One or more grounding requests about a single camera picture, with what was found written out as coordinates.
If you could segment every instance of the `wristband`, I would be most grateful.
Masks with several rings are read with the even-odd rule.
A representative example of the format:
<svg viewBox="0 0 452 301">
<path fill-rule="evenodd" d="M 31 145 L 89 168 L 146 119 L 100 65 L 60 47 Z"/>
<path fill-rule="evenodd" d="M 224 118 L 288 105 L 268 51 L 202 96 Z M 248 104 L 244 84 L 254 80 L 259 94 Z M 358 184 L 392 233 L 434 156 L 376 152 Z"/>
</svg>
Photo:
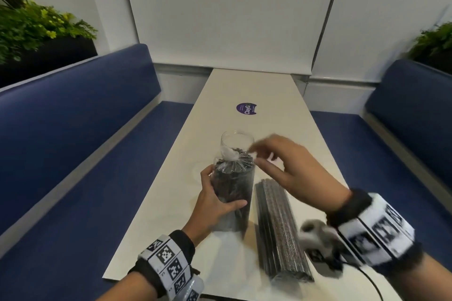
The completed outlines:
<svg viewBox="0 0 452 301">
<path fill-rule="evenodd" d="M 327 215 L 328 224 L 349 250 L 342 256 L 385 276 L 419 264 L 423 251 L 414 228 L 380 195 L 352 192 L 341 209 Z"/>
<path fill-rule="evenodd" d="M 192 281 L 190 263 L 194 253 L 195 247 L 190 238 L 183 231 L 176 230 L 169 236 L 161 235 L 141 252 L 129 273 L 136 271 L 143 275 L 155 287 L 158 298 L 167 294 L 171 301 L 185 290 L 184 295 L 189 301 L 196 301 L 203 289 L 203 283 L 202 280 L 197 283 Z"/>
</svg>

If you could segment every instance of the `white table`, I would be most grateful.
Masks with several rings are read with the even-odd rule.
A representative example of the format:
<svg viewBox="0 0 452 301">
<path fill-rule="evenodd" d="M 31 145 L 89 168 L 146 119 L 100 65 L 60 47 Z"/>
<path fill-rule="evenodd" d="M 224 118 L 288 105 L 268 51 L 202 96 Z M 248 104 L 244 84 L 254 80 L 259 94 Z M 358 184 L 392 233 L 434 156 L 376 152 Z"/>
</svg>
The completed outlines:
<svg viewBox="0 0 452 301">
<path fill-rule="evenodd" d="M 255 115 L 236 110 L 240 103 L 256 104 Z M 243 130 L 255 139 L 278 133 L 303 144 L 340 182 L 341 172 L 326 146 L 290 75 L 214 69 L 184 127 L 182 127 L 154 183 L 116 250 L 104 278 L 120 280 L 137 254 L 161 234 L 180 229 L 188 220 L 201 189 L 199 173 L 219 150 L 227 130 Z M 257 169 L 255 182 L 267 175 Z M 305 219 L 325 215 L 289 196 L 297 226 Z M 255 198 L 250 222 L 257 223 Z M 242 300 L 369 300 L 379 297 L 359 271 L 345 267 L 341 279 L 319 275 L 310 263 L 314 283 L 271 283 L 259 269 L 255 228 L 248 227 L 242 241 L 234 233 L 215 232 L 196 250 L 192 266 L 201 271 L 204 293 Z M 366 272 L 385 301 L 400 298 L 373 270 Z"/>
</svg>

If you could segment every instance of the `bench backrest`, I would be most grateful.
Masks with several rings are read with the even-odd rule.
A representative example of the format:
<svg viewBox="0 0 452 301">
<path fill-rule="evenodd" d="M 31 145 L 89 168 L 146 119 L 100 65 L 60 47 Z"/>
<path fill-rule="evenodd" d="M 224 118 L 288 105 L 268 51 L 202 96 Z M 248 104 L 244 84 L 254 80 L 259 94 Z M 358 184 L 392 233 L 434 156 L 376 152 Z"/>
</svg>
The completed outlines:
<svg viewBox="0 0 452 301">
<path fill-rule="evenodd" d="M 0 93 L 0 234 L 160 91 L 136 44 Z"/>
<path fill-rule="evenodd" d="M 366 103 L 398 139 L 452 187 L 452 76 L 395 61 Z"/>
</svg>

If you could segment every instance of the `hand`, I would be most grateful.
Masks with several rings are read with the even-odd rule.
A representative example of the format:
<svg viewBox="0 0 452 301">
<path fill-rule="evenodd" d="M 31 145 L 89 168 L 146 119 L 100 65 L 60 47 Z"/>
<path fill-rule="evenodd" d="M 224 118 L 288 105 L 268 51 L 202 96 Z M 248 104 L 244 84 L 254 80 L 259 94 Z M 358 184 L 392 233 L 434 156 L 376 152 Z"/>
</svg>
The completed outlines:
<svg viewBox="0 0 452 301">
<path fill-rule="evenodd" d="M 288 138 L 274 134 L 254 143 L 249 151 L 257 153 L 255 163 L 266 174 L 298 200 L 320 211 L 337 211 L 351 195 L 305 147 Z M 267 161 L 271 154 L 272 161 L 281 158 L 284 171 Z"/>
<path fill-rule="evenodd" d="M 182 231 L 193 241 L 195 246 L 206 238 L 212 231 L 212 227 L 218 224 L 223 215 L 245 207 L 246 200 L 237 200 L 229 203 L 221 202 L 213 191 L 210 174 L 214 165 L 201 171 L 202 190 L 196 201 L 195 209 Z"/>
</svg>

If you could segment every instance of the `black planter box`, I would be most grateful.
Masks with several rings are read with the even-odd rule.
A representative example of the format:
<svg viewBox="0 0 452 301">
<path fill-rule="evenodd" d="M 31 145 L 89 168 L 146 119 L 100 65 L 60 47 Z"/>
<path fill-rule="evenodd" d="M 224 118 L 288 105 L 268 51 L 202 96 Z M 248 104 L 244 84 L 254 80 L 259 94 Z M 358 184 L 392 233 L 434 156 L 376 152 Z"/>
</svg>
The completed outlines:
<svg viewBox="0 0 452 301">
<path fill-rule="evenodd" d="M 452 74 L 452 49 L 442 51 L 441 53 L 432 56 L 419 57 L 416 61 L 445 73 Z"/>
<path fill-rule="evenodd" d="M 37 51 L 26 51 L 21 61 L 0 65 L 0 88 L 97 55 L 93 40 L 64 37 L 45 42 Z"/>
</svg>

